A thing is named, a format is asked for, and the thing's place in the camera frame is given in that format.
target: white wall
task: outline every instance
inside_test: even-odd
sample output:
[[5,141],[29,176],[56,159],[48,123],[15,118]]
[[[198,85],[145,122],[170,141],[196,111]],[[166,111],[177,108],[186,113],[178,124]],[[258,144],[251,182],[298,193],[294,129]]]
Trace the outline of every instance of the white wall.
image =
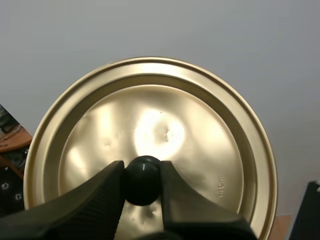
[[320,179],[319,0],[0,0],[0,103],[34,134],[77,79],[136,56],[202,66],[252,106],[273,146],[278,213]]

